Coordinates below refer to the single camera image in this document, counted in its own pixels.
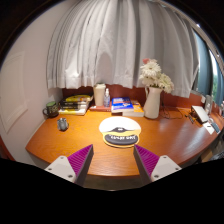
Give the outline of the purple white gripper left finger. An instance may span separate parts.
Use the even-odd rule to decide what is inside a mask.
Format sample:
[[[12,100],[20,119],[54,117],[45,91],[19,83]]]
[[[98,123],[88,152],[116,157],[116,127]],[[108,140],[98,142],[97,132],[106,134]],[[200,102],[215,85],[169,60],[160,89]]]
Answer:
[[[46,171],[82,186],[94,155],[93,145],[88,145],[70,156],[59,156]]]

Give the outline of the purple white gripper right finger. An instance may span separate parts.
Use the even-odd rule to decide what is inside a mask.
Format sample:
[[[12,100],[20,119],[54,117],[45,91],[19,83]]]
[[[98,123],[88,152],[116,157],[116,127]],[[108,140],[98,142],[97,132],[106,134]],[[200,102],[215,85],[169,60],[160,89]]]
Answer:
[[[167,155],[158,156],[135,144],[134,158],[143,184],[149,184],[181,170]]]

